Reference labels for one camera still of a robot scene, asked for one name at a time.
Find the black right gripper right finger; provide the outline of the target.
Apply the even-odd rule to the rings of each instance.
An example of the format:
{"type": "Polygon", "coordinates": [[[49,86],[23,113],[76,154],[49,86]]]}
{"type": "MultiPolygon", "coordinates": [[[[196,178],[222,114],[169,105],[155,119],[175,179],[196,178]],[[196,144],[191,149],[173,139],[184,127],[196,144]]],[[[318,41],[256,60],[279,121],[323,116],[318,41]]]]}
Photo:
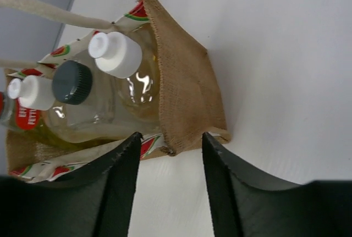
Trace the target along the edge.
{"type": "Polygon", "coordinates": [[[286,181],[209,133],[202,160],[215,236],[351,236],[351,181],[286,181]]]}

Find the clear bottle dark cap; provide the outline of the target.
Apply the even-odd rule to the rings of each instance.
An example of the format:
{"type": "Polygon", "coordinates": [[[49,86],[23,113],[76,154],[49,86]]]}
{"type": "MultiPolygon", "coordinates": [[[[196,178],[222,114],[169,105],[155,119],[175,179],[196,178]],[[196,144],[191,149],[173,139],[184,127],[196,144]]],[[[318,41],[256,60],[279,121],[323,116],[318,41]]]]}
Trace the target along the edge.
{"type": "Polygon", "coordinates": [[[81,143],[114,138],[116,93],[108,75],[94,65],[67,60],[53,76],[52,92],[56,101],[46,124],[61,139],[81,143]]]}

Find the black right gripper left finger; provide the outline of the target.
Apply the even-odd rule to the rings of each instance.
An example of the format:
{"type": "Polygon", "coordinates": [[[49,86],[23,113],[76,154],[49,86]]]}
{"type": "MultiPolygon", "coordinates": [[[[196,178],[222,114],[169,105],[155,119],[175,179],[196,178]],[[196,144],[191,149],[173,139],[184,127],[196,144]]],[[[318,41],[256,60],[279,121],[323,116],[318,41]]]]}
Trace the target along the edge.
{"type": "Polygon", "coordinates": [[[141,138],[52,182],[2,176],[1,236],[127,236],[141,138]]]}

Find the amber bottle white cap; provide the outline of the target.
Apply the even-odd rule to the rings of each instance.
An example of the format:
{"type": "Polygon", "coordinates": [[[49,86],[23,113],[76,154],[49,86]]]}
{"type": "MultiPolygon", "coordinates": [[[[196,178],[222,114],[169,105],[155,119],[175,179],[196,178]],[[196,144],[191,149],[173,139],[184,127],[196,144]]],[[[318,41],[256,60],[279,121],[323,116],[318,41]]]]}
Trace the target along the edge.
{"type": "Polygon", "coordinates": [[[160,71],[154,36],[148,31],[99,32],[87,50],[97,69],[111,81],[114,124],[124,131],[159,133],[160,71]]]}
{"type": "Polygon", "coordinates": [[[51,130],[48,114],[55,102],[51,79],[36,75],[14,78],[6,94],[14,102],[15,130],[45,145],[60,147],[62,141],[51,130]]]}

